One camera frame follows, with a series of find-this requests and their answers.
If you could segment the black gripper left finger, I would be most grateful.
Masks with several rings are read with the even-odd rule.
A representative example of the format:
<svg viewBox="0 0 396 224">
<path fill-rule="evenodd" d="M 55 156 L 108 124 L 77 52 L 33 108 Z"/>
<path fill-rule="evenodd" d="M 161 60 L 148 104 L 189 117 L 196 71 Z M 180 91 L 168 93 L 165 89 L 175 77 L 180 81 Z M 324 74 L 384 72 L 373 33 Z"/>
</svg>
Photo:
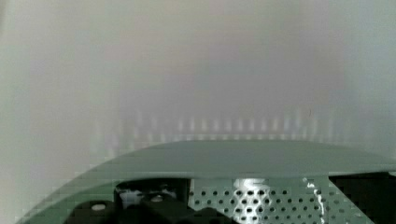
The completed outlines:
<svg viewBox="0 0 396 224">
<path fill-rule="evenodd" d="M 113 190 L 117 209 L 125 210 L 139 206 L 146 197 L 165 196 L 188 209 L 191 181 L 187 178 L 149 178 L 128 180 L 119 183 Z"/>
</svg>

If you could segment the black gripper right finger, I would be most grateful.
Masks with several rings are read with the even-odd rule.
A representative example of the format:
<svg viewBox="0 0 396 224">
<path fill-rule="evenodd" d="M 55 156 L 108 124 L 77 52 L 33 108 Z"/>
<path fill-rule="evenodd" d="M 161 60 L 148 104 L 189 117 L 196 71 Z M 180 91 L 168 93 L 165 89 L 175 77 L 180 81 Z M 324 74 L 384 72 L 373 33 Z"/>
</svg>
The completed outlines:
<svg viewBox="0 0 396 224">
<path fill-rule="evenodd" d="M 395 224 L 396 177 L 387 172 L 334 175 L 330 180 L 374 224 Z"/>
</svg>

